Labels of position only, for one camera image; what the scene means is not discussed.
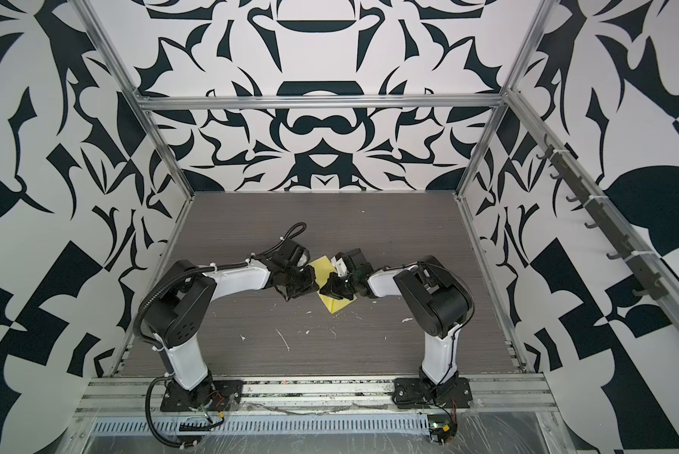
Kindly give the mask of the yellow square paper sheet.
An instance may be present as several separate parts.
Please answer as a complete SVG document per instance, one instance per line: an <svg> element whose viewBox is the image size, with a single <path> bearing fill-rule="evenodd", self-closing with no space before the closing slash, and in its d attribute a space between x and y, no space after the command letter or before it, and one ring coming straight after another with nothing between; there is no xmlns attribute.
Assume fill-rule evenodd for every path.
<svg viewBox="0 0 679 454"><path fill-rule="evenodd" d="M335 268L326 255L313 260L309 265L314 269L315 282L320 288L327 283L330 274L335 272ZM335 299L331 296L323 295L320 291L317 291L317 294L330 314L339 312L357 300L356 297L352 299Z"/></svg>

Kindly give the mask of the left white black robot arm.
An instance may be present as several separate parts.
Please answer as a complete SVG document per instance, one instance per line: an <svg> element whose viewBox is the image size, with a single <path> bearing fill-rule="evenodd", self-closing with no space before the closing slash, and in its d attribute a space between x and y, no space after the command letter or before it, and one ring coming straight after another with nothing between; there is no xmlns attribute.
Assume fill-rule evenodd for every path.
<svg viewBox="0 0 679 454"><path fill-rule="evenodd" d="M133 336L159 353L171 384L191 397L210 395L213 379L198 332L212 303L263 289L275 289L287 301L318 291L309 261L308 249L288 238L239 263L197 266L179 260L139 304Z"/></svg>

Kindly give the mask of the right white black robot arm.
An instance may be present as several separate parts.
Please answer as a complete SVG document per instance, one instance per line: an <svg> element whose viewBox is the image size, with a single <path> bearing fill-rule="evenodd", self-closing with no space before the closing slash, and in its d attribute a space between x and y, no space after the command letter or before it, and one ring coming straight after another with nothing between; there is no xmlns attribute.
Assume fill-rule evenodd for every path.
<svg viewBox="0 0 679 454"><path fill-rule="evenodd" d="M466 283L433 255L399 267L374 268L360 249L338 253L320 294L334 299L400 297L425 333L419 379L431 395L457 379L460 333L475 314Z"/></svg>

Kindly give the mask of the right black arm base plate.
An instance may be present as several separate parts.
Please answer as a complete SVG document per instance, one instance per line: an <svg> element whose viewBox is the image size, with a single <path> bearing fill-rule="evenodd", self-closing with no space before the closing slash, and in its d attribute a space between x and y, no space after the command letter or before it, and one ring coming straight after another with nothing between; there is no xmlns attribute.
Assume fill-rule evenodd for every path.
<svg viewBox="0 0 679 454"><path fill-rule="evenodd" d="M407 409L429 408L438 405L449 410L469 409L473 400L467 378L453 376L441 385L433 384L426 378L396 378L392 402L396 407Z"/></svg>

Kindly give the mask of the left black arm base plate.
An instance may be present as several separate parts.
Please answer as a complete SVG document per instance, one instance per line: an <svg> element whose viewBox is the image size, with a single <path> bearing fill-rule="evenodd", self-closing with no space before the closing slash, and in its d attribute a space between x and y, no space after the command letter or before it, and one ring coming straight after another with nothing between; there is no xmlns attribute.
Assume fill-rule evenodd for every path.
<svg viewBox="0 0 679 454"><path fill-rule="evenodd" d="M214 379L201 382L192 391L186 391L175 380L169 380L161 403L161 412L223 412L237 406L242 399L245 382L239 379Z"/></svg>

